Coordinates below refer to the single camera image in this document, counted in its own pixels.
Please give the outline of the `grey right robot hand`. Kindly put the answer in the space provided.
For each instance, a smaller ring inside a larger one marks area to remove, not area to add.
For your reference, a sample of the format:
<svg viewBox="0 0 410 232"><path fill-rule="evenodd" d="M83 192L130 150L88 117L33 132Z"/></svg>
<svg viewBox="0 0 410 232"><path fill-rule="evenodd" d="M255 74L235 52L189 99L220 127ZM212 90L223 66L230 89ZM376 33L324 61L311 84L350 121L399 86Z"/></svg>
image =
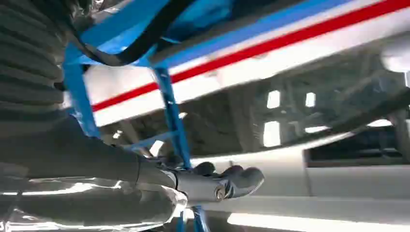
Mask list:
<svg viewBox="0 0 410 232"><path fill-rule="evenodd" d="M257 168L175 170L84 135L77 121L0 124L2 231L139 232L186 206L249 195Z"/></svg>

